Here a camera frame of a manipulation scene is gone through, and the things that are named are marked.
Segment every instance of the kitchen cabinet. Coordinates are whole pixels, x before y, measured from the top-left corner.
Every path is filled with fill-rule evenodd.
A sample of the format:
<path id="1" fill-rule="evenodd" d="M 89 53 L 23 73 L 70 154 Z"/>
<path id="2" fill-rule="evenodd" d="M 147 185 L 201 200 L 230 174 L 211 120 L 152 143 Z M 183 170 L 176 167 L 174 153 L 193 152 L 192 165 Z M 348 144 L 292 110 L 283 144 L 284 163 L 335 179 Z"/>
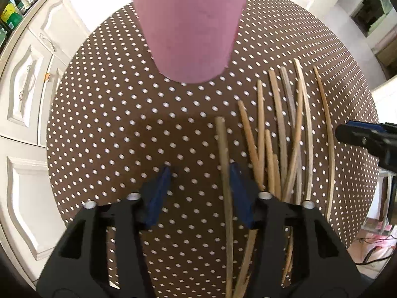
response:
<path id="1" fill-rule="evenodd" d="M 47 0 L 29 30 L 66 65 L 89 35 L 68 0 Z"/>
<path id="2" fill-rule="evenodd" d="M 0 137 L 0 221 L 24 272 L 37 280 L 66 229 L 52 194 L 45 148 Z"/>
<path id="3" fill-rule="evenodd" d="M 0 78 L 0 135 L 37 145 L 38 114 L 51 53 L 25 30 Z"/>
<path id="4" fill-rule="evenodd" d="M 48 176 L 48 117 L 88 35 L 68 0 L 38 0 L 0 54 L 0 245 L 32 287 L 65 230 Z"/>

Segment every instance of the polka dot tablecloth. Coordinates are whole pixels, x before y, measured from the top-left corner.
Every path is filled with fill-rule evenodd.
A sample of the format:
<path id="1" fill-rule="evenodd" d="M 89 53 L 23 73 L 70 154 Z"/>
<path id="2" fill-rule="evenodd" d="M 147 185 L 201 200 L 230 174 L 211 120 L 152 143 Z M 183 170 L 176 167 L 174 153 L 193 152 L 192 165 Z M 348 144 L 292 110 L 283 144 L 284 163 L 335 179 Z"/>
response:
<path id="1" fill-rule="evenodd" d="M 126 198 L 168 164 L 173 180 L 158 225 L 141 235 L 156 295 L 222 297 L 226 232 L 214 119 L 226 118 L 230 158 L 242 166 L 249 165 L 237 102 L 244 101 L 256 139 L 256 82 L 261 79 L 265 125 L 271 131 L 273 149 L 278 152 L 274 100 L 267 76 L 273 68 L 278 75 L 290 154 L 291 117 L 279 69 L 287 68 L 295 91 L 294 57 L 303 67 L 311 106 L 312 200 L 324 211 L 327 130 L 313 65 L 318 66 L 322 77 L 334 131 L 338 124 L 350 119 L 378 120 L 366 80 L 339 39 L 289 0 L 247 0 L 228 68 L 209 82 L 186 85 L 157 71 L 138 14 L 129 4 L 84 42 L 65 71 L 54 99 L 48 124 L 48 165 L 65 223 L 73 220 L 88 199 L 102 205 Z M 304 135 L 300 143 L 303 185 Z M 349 246 L 372 201 L 377 160 L 364 149 L 336 140 L 335 160 L 330 223 Z M 235 278 L 247 232 L 235 217 Z M 108 235 L 110 280 L 118 284 L 114 231 Z"/>

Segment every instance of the cabinet handle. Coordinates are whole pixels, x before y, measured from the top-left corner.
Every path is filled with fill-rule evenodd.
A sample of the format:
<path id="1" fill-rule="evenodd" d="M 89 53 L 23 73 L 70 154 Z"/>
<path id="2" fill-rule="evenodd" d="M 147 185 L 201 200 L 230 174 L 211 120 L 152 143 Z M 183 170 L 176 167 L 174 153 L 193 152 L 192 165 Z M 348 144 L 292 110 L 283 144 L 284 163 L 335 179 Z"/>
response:
<path id="1" fill-rule="evenodd" d="M 45 37 L 45 35 L 43 35 L 42 33 L 40 33 L 38 36 L 39 36 L 41 39 L 48 41 L 48 42 L 50 43 L 50 45 L 51 45 L 52 50 L 53 50 L 54 52 L 56 52 L 56 48 L 55 48 L 54 44 L 52 43 L 51 39 Z"/>
<path id="2" fill-rule="evenodd" d="M 18 95 L 20 101 L 23 100 L 23 95 L 25 93 L 25 87 L 26 87 L 26 84 L 28 82 L 29 72 L 30 72 L 31 67 L 32 67 L 32 65 L 28 65 L 27 70 L 26 70 L 26 78 L 25 78 L 25 81 L 23 82 L 22 89 L 21 89 L 21 91 L 19 92 L 19 95 Z"/>

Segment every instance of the thin wooden strip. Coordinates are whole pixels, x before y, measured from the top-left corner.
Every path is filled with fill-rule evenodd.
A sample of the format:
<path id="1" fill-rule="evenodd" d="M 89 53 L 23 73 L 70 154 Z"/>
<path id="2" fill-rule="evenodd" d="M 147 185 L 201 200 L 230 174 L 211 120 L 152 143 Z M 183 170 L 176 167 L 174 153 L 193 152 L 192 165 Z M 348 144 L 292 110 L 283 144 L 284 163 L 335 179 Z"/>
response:
<path id="1" fill-rule="evenodd" d="M 251 262 L 252 252 L 254 250 L 255 239 L 257 238 L 257 230 L 250 230 L 248 232 L 247 243 L 245 245 L 243 263 L 241 264 L 241 269 L 239 276 L 237 277 L 237 282 L 234 287 L 233 298 L 242 298 L 245 293 L 244 284 L 247 281 L 247 274 L 249 265 Z"/>
<path id="2" fill-rule="evenodd" d="M 281 177 L 281 188 L 283 188 L 288 170 L 287 137 L 285 134 L 285 122 L 283 115 L 283 107 L 281 105 L 281 96 L 278 90 L 277 77 L 273 69 L 269 70 L 269 79 L 271 83 L 271 89 L 273 91 L 275 114 L 277 117 L 278 140 L 280 145 L 280 158 L 279 158 L 280 177 Z"/>
<path id="3" fill-rule="evenodd" d="M 274 189 L 274 165 L 273 165 L 273 147 L 271 145 L 271 135 L 269 130 L 265 130 L 266 139 L 266 157 L 267 157 L 267 191 L 275 195 Z"/>
<path id="4" fill-rule="evenodd" d="M 287 69 L 285 67 L 281 67 L 281 80 L 284 84 L 284 91 L 287 95 L 287 104 L 289 115 L 292 120 L 292 128 L 295 127 L 295 117 L 296 117 L 296 106 L 295 99 L 292 93 L 291 84 L 289 83 L 289 77 L 287 73 Z M 296 192 L 295 192 L 295 204 L 300 204 L 302 202 L 302 157 L 300 155 L 300 148 L 298 149 L 298 166 L 297 166 L 297 176 L 296 176 Z"/>
<path id="5" fill-rule="evenodd" d="M 241 295 L 241 298 L 244 297 L 244 294 L 245 294 L 245 291 L 247 290 L 247 286 L 248 286 L 248 284 L 249 284 L 249 279 L 250 279 L 250 278 L 251 278 L 251 274 L 248 275 L 248 277 L 247 277 L 247 279 L 246 279 L 246 281 L 245 281 L 243 287 L 241 288 L 241 292 L 243 293 L 243 294 Z"/>
<path id="6" fill-rule="evenodd" d="M 302 81 L 303 99 L 304 99 L 304 116 L 306 118 L 306 144 L 307 144 L 307 186 L 305 189 L 306 200 L 310 200 L 312 196 L 312 183 L 313 183 L 313 133 L 312 133 L 312 114 L 310 112 L 310 103 L 307 97 L 306 84 L 304 82 L 304 76 L 302 68 L 300 67 L 300 62 L 297 58 L 294 58 L 294 64 L 296 71 L 298 73 L 299 79 Z"/>
<path id="7" fill-rule="evenodd" d="M 289 243 L 288 243 L 288 249 L 287 249 L 287 260 L 285 261 L 285 267 L 283 271 L 283 280 L 281 283 L 284 283 L 285 278 L 287 276 L 287 273 L 289 273 L 291 270 L 291 265 L 292 265 L 292 251 L 294 247 L 294 237 L 293 237 L 293 228 L 291 227 L 291 235 L 289 237 Z"/>
<path id="8" fill-rule="evenodd" d="M 258 160 L 260 169 L 260 180 L 263 184 L 265 175 L 265 109 L 263 105 L 262 81 L 257 81 L 258 89 Z"/>
<path id="9" fill-rule="evenodd" d="M 226 298 L 233 293 L 233 202 L 229 184 L 229 148 L 225 118 L 215 118 L 218 135 L 219 160 L 221 164 L 222 188 L 226 227 Z"/>
<path id="10" fill-rule="evenodd" d="M 292 154 L 289 160 L 289 168 L 288 168 L 288 175 L 287 180 L 285 182 L 284 190 L 283 190 L 283 201 L 288 202 L 291 200 L 292 195 L 292 187 L 294 184 L 295 176 L 296 176 L 296 169 L 298 166 L 298 149 L 300 147 L 300 138 L 302 136 L 302 129 L 300 128 L 302 125 L 302 109 L 303 109 L 303 83 L 299 79 L 298 80 L 298 109 L 297 109 L 297 116 L 296 116 L 296 124 L 295 124 L 295 132 L 294 132 L 294 139 L 292 143 Z"/>
<path id="11" fill-rule="evenodd" d="M 280 180 L 280 170 L 278 168 L 278 158 L 275 153 L 273 153 L 273 166 L 274 166 L 274 192 L 275 196 L 281 200 L 281 180 Z"/>
<path id="12" fill-rule="evenodd" d="M 244 103 L 242 101 L 239 101 L 239 110 L 241 113 L 241 121 L 244 127 L 245 138 L 248 144 L 248 152 L 253 166 L 255 181 L 257 182 L 259 189 L 263 190 L 263 183 L 260 179 L 261 174 L 259 167 L 259 159 L 258 159 L 257 151 L 255 149 L 254 137 L 251 131 L 251 126 L 249 124 L 247 112 L 245 111 Z M 251 262 L 251 257 L 254 250 L 256 238 L 257 238 L 257 230 L 250 230 L 248 232 L 247 242 L 245 244 L 243 262 L 241 263 L 240 272 L 237 277 L 233 298 L 241 298 L 242 296 L 240 295 L 244 294 L 242 289 L 244 288 L 244 283 L 247 279 L 248 269 Z"/>
<path id="13" fill-rule="evenodd" d="M 247 140 L 248 152 L 253 166 L 255 181 L 260 189 L 263 189 L 263 183 L 261 181 L 261 169 L 259 167 L 259 159 L 257 155 L 257 150 L 255 149 L 254 136 L 252 134 L 251 125 L 248 120 L 247 112 L 245 111 L 245 106 L 243 101 L 239 101 L 239 110 L 241 114 L 241 121 L 244 127 L 245 138 Z"/>
<path id="14" fill-rule="evenodd" d="M 333 182 L 335 180 L 335 149 L 333 145 L 333 131 L 331 123 L 330 109 L 328 107 L 327 98 L 325 96 L 324 86 L 321 82 L 320 75 L 316 66 L 313 66 L 314 74 L 316 75 L 316 80 L 318 83 L 318 88 L 320 89 L 321 100 L 324 107 L 325 122 L 327 126 L 327 138 L 328 138 L 328 196 L 327 196 L 327 208 L 326 208 L 326 218 L 327 221 L 330 220 L 332 201 L 333 201 Z"/>

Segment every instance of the pink cup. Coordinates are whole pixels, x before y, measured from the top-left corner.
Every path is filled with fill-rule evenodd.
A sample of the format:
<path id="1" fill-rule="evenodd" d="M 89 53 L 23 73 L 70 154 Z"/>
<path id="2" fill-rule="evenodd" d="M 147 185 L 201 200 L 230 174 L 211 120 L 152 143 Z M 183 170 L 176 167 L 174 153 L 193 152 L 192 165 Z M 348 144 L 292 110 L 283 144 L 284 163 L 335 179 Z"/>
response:
<path id="1" fill-rule="evenodd" d="M 157 69 L 199 83 L 227 66 L 246 0 L 134 0 Z"/>

